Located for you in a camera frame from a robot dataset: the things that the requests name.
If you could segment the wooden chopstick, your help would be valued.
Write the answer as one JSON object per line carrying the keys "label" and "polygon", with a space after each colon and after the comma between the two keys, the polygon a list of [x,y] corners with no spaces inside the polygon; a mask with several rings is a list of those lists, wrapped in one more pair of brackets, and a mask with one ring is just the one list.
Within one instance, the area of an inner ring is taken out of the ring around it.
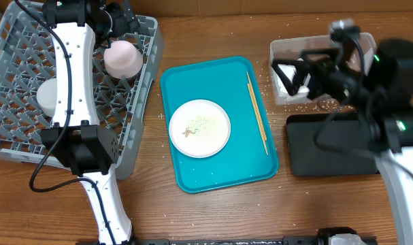
{"label": "wooden chopstick", "polygon": [[250,75],[249,75],[248,71],[246,72],[246,75],[247,75],[247,79],[248,79],[248,90],[249,90],[250,97],[251,97],[251,100],[252,100],[254,113],[255,113],[255,116],[257,117],[259,131],[261,133],[261,137],[262,137],[263,141],[266,142],[267,141],[266,132],[265,132],[265,129],[264,129],[264,126],[263,126],[263,121],[262,121],[262,118],[261,118],[261,115],[260,115],[260,112],[259,112],[259,107],[257,105],[257,99],[256,99],[256,96],[254,94],[254,89],[253,89],[252,82],[251,82]]}
{"label": "wooden chopstick", "polygon": [[255,97],[255,94],[254,94],[254,90],[253,90],[253,87],[252,87],[251,83],[248,83],[247,86],[248,86],[248,91],[250,93],[250,98],[252,100],[253,110],[254,110],[255,116],[257,118],[257,124],[258,124],[258,127],[259,127],[259,132],[261,134],[261,139],[263,141],[263,146],[264,146],[264,149],[265,149],[265,153],[266,153],[266,155],[268,155],[269,152],[268,152],[268,149],[267,149],[267,137],[266,137],[266,134],[265,134],[263,121],[262,121],[262,118],[261,118],[261,115],[260,115],[260,112],[259,112],[259,107],[257,105],[257,100],[256,100],[256,97]]}

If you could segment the large white plate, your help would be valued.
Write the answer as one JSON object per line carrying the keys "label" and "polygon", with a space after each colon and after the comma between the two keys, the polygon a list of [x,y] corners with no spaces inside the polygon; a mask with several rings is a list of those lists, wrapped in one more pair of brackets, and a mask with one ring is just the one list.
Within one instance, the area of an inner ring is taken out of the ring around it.
{"label": "large white plate", "polygon": [[231,121],[217,103],[195,99],[182,104],[170,118],[169,137],[182,154],[196,158],[211,157],[229,141]]}

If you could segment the grey bowl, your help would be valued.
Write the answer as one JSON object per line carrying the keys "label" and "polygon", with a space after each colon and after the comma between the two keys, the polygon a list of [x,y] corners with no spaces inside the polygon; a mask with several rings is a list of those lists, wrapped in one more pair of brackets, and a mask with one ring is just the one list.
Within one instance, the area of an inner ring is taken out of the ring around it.
{"label": "grey bowl", "polygon": [[37,102],[42,112],[53,117],[56,109],[57,80],[51,78],[43,82],[37,90]]}

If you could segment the white napkin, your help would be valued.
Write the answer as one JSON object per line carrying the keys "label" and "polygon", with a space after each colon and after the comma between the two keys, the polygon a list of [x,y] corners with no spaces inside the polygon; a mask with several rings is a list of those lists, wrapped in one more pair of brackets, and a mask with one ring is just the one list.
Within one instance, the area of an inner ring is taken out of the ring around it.
{"label": "white napkin", "polygon": [[[285,78],[288,79],[288,82],[291,85],[291,88],[296,88],[297,87],[297,82],[294,82],[293,78],[297,74],[297,68],[295,66],[292,66],[292,65],[279,64],[278,69],[279,69],[279,71],[282,72],[282,77],[285,77]],[[286,95],[289,95],[289,93],[286,89],[285,83],[283,82],[282,78],[279,76],[279,74],[277,74],[276,76],[277,76],[278,84],[280,86],[280,92],[281,93],[286,93]],[[295,93],[295,96],[300,96],[300,97],[306,97],[307,96],[307,94],[309,93],[308,84],[309,84],[310,79],[311,79],[311,75],[308,73],[305,76],[305,78],[303,79],[303,82],[299,85],[299,88],[298,88],[297,92]]]}

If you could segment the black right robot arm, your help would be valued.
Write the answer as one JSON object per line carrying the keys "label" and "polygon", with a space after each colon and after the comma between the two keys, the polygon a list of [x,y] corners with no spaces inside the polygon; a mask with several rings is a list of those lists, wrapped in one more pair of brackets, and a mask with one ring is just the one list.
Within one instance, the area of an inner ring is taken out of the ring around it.
{"label": "black right robot arm", "polygon": [[370,67],[349,67],[354,52],[362,52],[360,28],[350,19],[331,23],[328,48],[307,49],[298,59],[276,58],[271,68],[289,95],[303,85],[308,99],[329,95],[356,108],[371,150],[351,150],[320,141],[321,150],[373,159],[391,203],[397,241],[413,244],[413,42],[385,39],[378,44]]}

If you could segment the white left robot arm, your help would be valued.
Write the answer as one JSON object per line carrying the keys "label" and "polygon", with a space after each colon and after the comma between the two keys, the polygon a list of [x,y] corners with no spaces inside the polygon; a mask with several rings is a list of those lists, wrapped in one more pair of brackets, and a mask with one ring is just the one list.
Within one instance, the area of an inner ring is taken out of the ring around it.
{"label": "white left robot arm", "polygon": [[40,133],[48,153],[75,176],[46,188],[50,192],[79,182],[99,228],[98,244],[134,244],[131,220],[123,208],[116,180],[117,135],[102,127],[97,115],[93,54],[109,48],[113,37],[129,30],[121,8],[105,1],[47,1],[40,25],[49,31],[56,56],[56,101],[52,126]]}

